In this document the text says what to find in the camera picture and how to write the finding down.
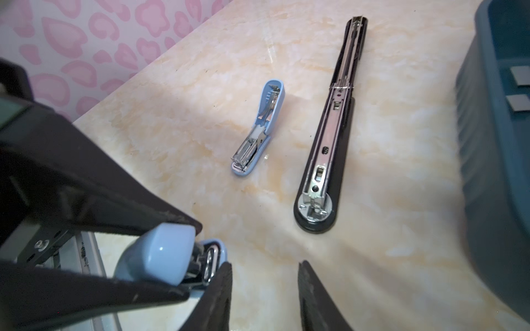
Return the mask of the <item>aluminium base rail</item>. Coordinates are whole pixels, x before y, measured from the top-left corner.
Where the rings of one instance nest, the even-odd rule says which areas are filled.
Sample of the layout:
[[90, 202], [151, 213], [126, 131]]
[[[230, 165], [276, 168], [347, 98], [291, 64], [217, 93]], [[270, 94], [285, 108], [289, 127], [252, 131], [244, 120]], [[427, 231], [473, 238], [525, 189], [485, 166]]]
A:
[[[30, 235], [15, 262], [85, 276], [106, 276], [95, 235], [90, 232], [40, 228]], [[121, 325], [117, 314], [110, 313], [83, 321], [52, 324], [48, 329], [121, 330]]]

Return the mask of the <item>teal plastic tray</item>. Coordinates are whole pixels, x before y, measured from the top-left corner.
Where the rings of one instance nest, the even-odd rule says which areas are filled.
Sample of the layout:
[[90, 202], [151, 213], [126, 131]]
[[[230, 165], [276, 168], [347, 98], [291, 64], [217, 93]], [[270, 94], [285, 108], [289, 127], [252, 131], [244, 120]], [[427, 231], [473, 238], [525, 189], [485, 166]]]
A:
[[455, 80], [466, 240], [488, 288], [529, 319], [529, 112], [512, 66], [529, 66], [529, 2], [483, 1]]

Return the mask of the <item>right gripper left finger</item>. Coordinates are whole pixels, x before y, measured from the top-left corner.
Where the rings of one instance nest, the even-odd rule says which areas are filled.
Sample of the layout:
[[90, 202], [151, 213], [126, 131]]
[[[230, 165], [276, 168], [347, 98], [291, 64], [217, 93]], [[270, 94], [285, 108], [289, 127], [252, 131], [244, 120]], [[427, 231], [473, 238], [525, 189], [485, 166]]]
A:
[[229, 331], [233, 269], [223, 263], [180, 331]]

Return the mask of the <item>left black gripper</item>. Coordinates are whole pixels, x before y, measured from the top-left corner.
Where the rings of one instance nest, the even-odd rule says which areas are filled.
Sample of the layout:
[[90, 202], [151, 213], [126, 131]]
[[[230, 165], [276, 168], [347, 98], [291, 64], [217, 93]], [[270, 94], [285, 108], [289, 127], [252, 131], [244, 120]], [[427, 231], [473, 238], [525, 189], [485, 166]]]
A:
[[[161, 223], [202, 225], [149, 192], [100, 147], [33, 99], [26, 71], [1, 62], [1, 245], [19, 225], [140, 236]], [[123, 281], [1, 260], [4, 328], [56, 330], [96, 317], [185, 302], [182, 286]]]

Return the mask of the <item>light blue mini stapler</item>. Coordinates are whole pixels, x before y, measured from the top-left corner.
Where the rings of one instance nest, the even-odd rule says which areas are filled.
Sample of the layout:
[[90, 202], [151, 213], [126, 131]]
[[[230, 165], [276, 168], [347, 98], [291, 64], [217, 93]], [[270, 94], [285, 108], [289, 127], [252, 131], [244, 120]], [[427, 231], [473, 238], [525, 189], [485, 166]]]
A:
[[226, 246], [219, 239], [195, 240], [193, 226], [163, 223], [143, 234], [121, 254], [114, 277], [182, 285], [201, 296], [223, 263]]
[[245, 177], [257, 165], [271, 140], [285, 95], [281, 80], [272, 79], [265, 83], [251, 131], [231, 158], [235, 175]]

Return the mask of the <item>black stapler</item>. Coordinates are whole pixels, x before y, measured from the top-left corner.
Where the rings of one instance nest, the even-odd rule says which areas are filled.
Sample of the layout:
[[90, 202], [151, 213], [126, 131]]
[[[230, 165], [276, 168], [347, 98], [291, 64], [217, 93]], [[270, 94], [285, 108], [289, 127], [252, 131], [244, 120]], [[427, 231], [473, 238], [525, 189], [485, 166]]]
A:
[[358, 16], [346, 24], [328, 97], [293, 206], [296, 223], [311, 234], [331, 230], [337, 219], [356, 102], [355, 77], [368, 22]]

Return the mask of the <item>staple strip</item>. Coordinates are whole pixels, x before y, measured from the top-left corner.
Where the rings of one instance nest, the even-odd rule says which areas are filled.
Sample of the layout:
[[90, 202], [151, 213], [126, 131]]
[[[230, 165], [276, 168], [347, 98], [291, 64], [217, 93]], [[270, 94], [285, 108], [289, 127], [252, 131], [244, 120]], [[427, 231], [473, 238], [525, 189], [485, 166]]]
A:
[[510, 72], [517, 87], [530, 86], [530, 66], [512, 66]]
[[507, 95], [506, 100], [514, 112], [530, 111], [530, 98], [527, 94]]

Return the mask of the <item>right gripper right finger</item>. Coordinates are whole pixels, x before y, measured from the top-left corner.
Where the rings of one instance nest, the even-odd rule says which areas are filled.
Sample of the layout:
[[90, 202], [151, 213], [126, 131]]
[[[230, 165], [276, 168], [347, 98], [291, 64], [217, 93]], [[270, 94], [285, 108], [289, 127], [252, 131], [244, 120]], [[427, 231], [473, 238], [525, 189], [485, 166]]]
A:
[[303, 331], [353, 331], [308, 261], [299, 264], [298, 290]]

